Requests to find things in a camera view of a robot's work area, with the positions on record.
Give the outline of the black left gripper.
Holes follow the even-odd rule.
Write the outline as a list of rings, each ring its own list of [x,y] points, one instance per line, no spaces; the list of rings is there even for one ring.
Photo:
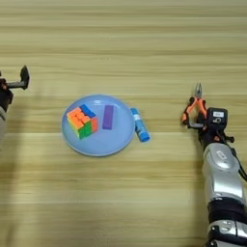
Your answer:
[[[26,90],[28,88],[30,75],[26,66],[21,69],[20,79],[21,81],[8,83],[5,78],[0,78],[0,106],[4,111],[7,111],[12,103],[14,97],[12,89],[21,87],[23,90]]]

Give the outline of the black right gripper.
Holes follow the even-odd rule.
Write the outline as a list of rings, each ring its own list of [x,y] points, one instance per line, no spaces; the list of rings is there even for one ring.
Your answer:
[[[234,142],[234,137],[225,133],[227,122],[209,122],[203,113],[198,114],[196,123],[188,122],[187,127],[198,131],[198,139],[203,149],[210,144],[227,145]]]

